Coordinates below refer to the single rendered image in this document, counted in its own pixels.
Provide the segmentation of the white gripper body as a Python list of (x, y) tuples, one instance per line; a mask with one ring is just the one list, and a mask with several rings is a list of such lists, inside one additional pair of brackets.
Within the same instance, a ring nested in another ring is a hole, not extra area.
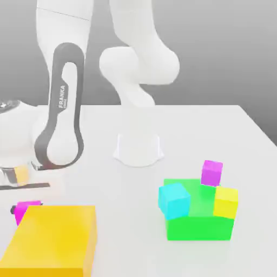
[(30, 183), (23, 186), (0, 186), (0, 201), (41, 200), (52, 196), (50, 183)]

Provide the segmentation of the large green box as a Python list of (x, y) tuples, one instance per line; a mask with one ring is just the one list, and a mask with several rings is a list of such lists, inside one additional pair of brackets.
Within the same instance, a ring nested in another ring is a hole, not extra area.
[(163, 184), (180, 183), (190, 194), (189, 214), (165, 220), (169, 241), (230, 240), (234, 219), (213, 215), (216, 188), (201, 184), (199, 179), (164, 179)]

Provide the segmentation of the small cyan cube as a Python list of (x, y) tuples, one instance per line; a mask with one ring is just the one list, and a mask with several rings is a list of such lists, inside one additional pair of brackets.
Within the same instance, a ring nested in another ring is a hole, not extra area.
[(191, 195), (181, 183), (167, 184), (159, 188), (158, 207), (166, 220), (188, 216)]

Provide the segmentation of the small yellow cube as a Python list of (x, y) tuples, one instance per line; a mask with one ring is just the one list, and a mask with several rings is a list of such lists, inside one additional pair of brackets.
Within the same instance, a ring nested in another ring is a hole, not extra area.
[(218, 186), (215, 191), (213, 215), (234, 220), (238, 201), (237, 189)]

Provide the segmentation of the large orange box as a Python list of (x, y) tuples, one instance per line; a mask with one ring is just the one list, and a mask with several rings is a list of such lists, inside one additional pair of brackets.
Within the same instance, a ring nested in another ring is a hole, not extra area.
[(29, 206), (0, 277), (91, 277), (96, 243), (95, 206)]

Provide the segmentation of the small magenta cube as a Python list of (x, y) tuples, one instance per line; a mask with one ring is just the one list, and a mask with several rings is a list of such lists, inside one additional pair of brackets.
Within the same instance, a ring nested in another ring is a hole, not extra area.
[(40, 206), (39, 201), (18, 202), (15, 209), (16, 224), (19, 225), (29, 206)]

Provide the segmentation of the small purple cube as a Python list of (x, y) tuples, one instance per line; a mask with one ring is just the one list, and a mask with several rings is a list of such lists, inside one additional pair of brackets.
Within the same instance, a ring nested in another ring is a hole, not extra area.
[(223, 163), (205, 160), (202, 167), (201, 184), (217, 187), (220, 185)]

